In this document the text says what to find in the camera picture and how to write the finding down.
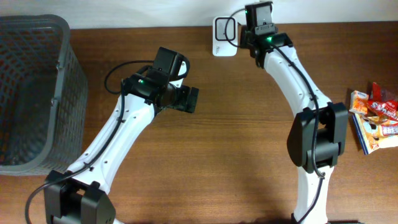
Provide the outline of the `orange tissue pack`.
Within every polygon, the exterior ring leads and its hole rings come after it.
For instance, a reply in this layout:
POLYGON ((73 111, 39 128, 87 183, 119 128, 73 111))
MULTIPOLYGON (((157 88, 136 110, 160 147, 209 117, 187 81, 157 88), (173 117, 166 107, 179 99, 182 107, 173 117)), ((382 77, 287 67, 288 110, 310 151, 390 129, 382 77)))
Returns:
POLYGON ((368 113, 368 103, 369 95, 360 91, 353 91, 351 93, 351 103, 349 112, 365 115, 368 113))

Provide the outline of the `white barcode scanner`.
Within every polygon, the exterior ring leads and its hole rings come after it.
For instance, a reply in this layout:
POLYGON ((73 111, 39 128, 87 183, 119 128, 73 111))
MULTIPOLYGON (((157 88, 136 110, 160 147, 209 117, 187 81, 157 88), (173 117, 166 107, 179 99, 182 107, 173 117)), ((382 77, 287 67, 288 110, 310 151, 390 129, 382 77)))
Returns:
POLYGON ((213 19, 213 48, 215 57, 232 57, 238 50, 238 22, 234 17, 219 16, 213 19))

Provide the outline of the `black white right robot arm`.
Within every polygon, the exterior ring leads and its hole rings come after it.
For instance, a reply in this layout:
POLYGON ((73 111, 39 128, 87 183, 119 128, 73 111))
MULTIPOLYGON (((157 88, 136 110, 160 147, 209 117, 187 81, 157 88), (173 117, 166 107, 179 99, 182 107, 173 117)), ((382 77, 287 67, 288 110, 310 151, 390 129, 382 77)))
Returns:
POLYGON ((328 223, 328 186, 345 151, 348 110, 343 103, 332 102, 306 72, 292 40, 272 21, 272 2, 248 4, 244 11, 246 25, 239 45, 278 84, 294 116, 287 138, 298 171, 292 223, 328 223))

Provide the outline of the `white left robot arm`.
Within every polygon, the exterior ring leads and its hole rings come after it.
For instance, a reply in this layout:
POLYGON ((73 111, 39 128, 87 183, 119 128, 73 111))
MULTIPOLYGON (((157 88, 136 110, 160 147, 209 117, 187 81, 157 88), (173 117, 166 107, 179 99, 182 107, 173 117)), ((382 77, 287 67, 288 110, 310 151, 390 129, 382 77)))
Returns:
POLYGON ((193 113, 199 90, 183 85, 190 62, 159 48, 153 61, 121 81, 118 102, 101 131, 67 171, 51 171, 43 190, 47 223, 118 223, 108 197, 125 156, 141 132, 167 108, 193 113))

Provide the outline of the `grey plastic mesh basket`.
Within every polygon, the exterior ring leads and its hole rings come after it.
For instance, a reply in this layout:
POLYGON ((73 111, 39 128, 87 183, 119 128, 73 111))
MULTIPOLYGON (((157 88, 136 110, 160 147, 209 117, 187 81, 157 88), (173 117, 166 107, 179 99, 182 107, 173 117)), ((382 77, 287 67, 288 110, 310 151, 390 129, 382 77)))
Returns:
POLYGON ((2 175, 65 171, 81 154, 87 99, 63 18, 1 18, 2 175))

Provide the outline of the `red Hacks candy bag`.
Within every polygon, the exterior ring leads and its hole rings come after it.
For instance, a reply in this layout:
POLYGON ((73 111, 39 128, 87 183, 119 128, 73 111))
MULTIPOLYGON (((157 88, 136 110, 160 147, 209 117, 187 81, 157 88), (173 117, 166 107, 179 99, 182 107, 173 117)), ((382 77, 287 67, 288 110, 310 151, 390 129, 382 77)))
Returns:
POLYGON ((378 116, 397 121, 397 95, 376 82, 372 83, 368 108, 378 116))

